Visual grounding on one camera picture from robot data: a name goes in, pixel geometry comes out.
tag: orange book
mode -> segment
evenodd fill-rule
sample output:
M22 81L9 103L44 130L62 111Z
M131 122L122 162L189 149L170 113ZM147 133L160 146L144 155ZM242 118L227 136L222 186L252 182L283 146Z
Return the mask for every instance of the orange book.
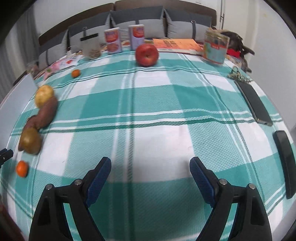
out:
M202 55L203 46L193 39L153 39L153 44L159 52Z

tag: silver bolt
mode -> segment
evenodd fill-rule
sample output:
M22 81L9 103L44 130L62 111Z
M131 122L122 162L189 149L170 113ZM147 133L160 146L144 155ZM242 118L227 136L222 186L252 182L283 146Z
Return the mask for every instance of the silver bolt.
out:
M223 178L219 179L219 182L222 184L222 185L226 185L227 184L227 181Z
M76 186L79 186L81 183L82 183L82 180L81 180L81 179L76 179L76 180L74 181L74 184L75 184Z
M255 189L255 188L256 188L256 186L255 186L253 183L250 183L250 184L249 184L249 187L250 187L251 189Z
M50 189L52 188L52 184L47 184L47 185L45 186L45 188L46 188L47 190L50 190Z

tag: black lid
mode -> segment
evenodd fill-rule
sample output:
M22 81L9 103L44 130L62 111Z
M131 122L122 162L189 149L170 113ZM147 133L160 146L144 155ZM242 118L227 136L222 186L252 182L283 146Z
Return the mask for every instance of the black lid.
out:
M92 39L92 38L95 38L95 37L98 37L98 36L99 36L99 34L88 35L88 36L85 36L85 37L81 38L80 41Z

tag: checkered tablecloth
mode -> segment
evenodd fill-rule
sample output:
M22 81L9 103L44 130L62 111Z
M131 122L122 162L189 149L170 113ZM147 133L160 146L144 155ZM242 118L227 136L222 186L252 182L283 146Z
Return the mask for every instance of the checkered tablecloth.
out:
M41 130L42 150L36 156L17 151L27 118L38 111L33 97L7 146L14 157L1 168L2 197L24 235L45 185L83 178L103 156L111 159L112 171L90 213L106 240L195 240L211 208L190 174L193 156L233 185L254 183L274 231L295 200L286 199L272 138L276 130L288 130L252 82L274 124L255 122L227 78L232 66L227 60L217 67L198 56L160 53L155 66L144 68L125 50L82 60L40 82L51 85L59 100L54 121ZM81 76L73 79L73 69ZM15 173L20 160L30 164L26 178ZM80 240L69 205L65 210L73 238ZM235 210L233 205L222 240Z

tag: gray and white pillow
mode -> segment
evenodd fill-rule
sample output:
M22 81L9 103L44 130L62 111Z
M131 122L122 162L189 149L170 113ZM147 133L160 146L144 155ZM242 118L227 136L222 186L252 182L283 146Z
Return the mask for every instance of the gray and white pillow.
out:
M58 34L39 48L39 70L47 68L67 53L68 30Z
M120 28L121 40L128 40L128 26L143 24L146 39L161 39L165 37L163 27L162 6L138 7L111 12L114 27Z
M70 45L81 49L80 39L83 37L83 29L86 29L86 35L99 34L100 43L106 43L104 31L110 29L110 13L99 13L90 18L83 19L69 27Z
M201 42L205 39L207 28L211 27L210 16L176 9L165 9L165 14L170 39L194 39Z

